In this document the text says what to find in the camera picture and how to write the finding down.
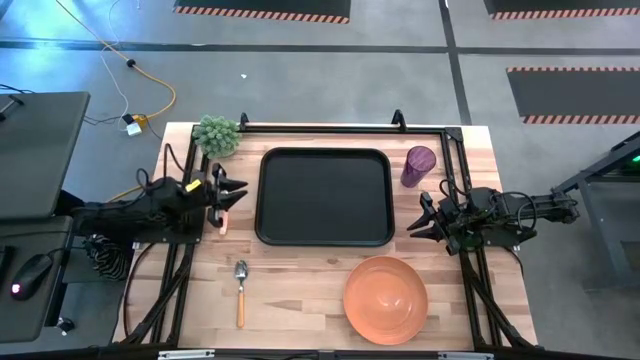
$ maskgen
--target orange bowl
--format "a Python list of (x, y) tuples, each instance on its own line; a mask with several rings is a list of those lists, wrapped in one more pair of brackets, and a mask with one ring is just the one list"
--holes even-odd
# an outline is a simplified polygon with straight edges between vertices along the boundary
[(358, 264), (347, 279), (343, 303), (351, 326), (379, 345), (409, 341), (427, 320), (427, 290), (420, 275), (390, 256)]

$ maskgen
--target white cable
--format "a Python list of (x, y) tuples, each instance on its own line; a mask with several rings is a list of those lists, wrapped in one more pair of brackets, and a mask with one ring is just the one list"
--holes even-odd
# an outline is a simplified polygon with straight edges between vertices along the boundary
[[(113, 8), (119, 2), (120, 2), (120, 0), (115, 0), (113, 2), (113, 4), (111, 4), (111, 7), (109, 8), (109, 13), (107, 14), (107, 19), (108, 19), (108, 22), (109, 22), (109, 29), (111, 29), (111, 33), (116, 38), (116, 42), (112, 43), (111, 46), (116, 46), (116, 45), (120, 44), (120, 38), (118, 37), (116, 32), (113, 30), (113, 25), (111, 24), (111, 13), (113, 12)], [(109, 68), (109, 65), (107, 65), (107, 61), (104, 59), (104, 51), (106, 49), (107, 49), (107, 46), (103, 47), (102, 50), (100, 50), (100, 59), (102, 59), (102, 63), (104, 64), (104, 68), (107, 69), (107, 72), (109, 73), (109, 76), (111, 76), (111, 80), (113, 80), (113, 85), (115, 85), (116, 90), (118, 90), (118, 94), (120, 94), (120, 97), (122, 97), (122, 99), (124, 100), (124, 103), (125, 103), (124, 111), (122, 112), (122, 115), (120, 116), (120, 118), (118, 118), (118, 121), (116, 122), (116, 128), (119, 131), (127, 131), (126, 127), (124, 129), (120, 128), (120, 122), (122, 122), (122, 117), (125, 116), (127, 114), (127, 112), (129, 111), (129, 99), (127, 99), (127, 96), (120, 89), (120, 85), (118, 85), (118, 81), (116, 80), (115, 76), (113, 76), (113, 73), (111, 72), (111, 69)]]

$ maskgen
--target spoon handle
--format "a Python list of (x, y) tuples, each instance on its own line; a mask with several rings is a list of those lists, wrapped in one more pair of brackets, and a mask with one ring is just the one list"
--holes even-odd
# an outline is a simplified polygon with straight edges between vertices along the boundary
[(244, 327), (244, 289), (240, 287), (238, 291), (238, 328)]

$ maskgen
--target floor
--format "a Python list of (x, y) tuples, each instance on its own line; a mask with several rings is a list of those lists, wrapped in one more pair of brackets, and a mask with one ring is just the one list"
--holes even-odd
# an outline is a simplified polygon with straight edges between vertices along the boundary
[[(64, 3), (115, 40), (110, 1)], [(207, 113), (388, 123), (400, 108), (412, 124), (489, 126), (503, 187), (542, 194), (638, 130), (523, 125), (505, 68), (638, 66), (640, 16), (492, 21), (482, 0), (352, 0), (351, 23), (332, 25), (176, 15), (172, 0), (137, 3), (117, 4), (113, 27), (130, 57), (176, 87), (178, 102), (156, 120), (159, 131), (167, 121), (198, 121)], [(53, 0), (0, 0), (0, 17), (0, 64), (11, 70), (0, 82), (38, 92), (88, 91), (90, 116), (121, 113), (101, 45)], [(105, 58), (130, 111), (152, 112), (168, 101), (164, 88), (131, 75), (114, 54)], [(158, 146), (150, 133), (129, 138), (111, 125), (83, 125), (65, 188), (106, 200), (135, 185), (138, 167), (153, 167)], [(605, 270), (587, 217), (572, 226), (541, 223), (539, 233), (521, 257), (540, 344), (637, 357), (640, 291), (583, 290)], [(63, 312), (73, 314), (76, 331), (64, 338), (46, 331), (34, 343), (0, 345), (0, 353), (107, 344), (121, 291), (121, 284), (74, 286)]]

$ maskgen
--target black mouse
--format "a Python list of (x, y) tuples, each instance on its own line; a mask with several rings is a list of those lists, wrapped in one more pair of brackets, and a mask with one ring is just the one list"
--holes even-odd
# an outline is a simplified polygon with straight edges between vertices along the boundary
[(52, 265), (53, 259), (50, 255), (34, 255), (27, 260), (13, 278), (11, 297), (19, 301), (25, 301), (32, 297)]

